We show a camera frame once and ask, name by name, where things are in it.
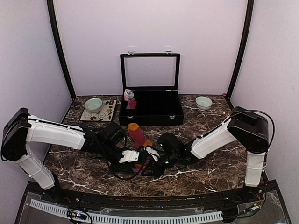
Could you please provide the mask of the magenta striped sock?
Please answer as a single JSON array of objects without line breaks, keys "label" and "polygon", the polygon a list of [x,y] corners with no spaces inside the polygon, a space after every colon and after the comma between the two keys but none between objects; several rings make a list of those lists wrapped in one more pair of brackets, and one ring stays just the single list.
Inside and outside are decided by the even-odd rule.
[{"label": "magenta striped sock", "polygon": [[152,161],[152,157],[150,154],[148,154],[148,148],[146,148],[146,150],[144,150],[144,148],[153,146],[153,143],[145,137],[137,123],[130,123],[128,125],[128,133],[135,143],[136,151],[140,152],[140,155],[147,156],[145,165],[140,173],[141,175],[146,175],[145,169],[146,166]]}]

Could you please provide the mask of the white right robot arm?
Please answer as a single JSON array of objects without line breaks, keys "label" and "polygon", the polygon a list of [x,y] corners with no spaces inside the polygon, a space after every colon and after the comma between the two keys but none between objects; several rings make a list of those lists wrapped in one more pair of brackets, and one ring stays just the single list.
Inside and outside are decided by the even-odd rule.
[{"label": "white right robot arm", "polygon": [[263,111],[246,110],[237,106],[213,130],[186,144],[174,134],[164,133],[158,138],[157,143],[165,155],[150,163],[151,175],[160,177],[166,169],[177,163],[197,163],[219,148],[238,141],[247,150],[245,187],[239,191],[238,198],[247,203],[256,196],[255,187],[260,183],[266,155],[274,139],[273,136],[269,136],[269,123],[273,122],[272,117]]}]

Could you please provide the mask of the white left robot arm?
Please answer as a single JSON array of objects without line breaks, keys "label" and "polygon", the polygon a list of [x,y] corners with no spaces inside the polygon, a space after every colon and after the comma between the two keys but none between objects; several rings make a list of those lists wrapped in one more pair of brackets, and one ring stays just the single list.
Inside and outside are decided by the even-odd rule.
[{"label": "white left robot arm", "polygon": [[112,122],[105,128],[71,126],[40,119],[21,108],[3,129],[0,157],[15,162],[30,178],[33,178],[55,203],[63,203],[66,193],[60,189],[58,178],[34,155],[31,142],[64,146],[75,150],[99,154],[112,174],[120,179],[118,172],[137,171],[129,179],[141,173],[146,164],[147,153],[119,147],[126,141],[124,130]]}]

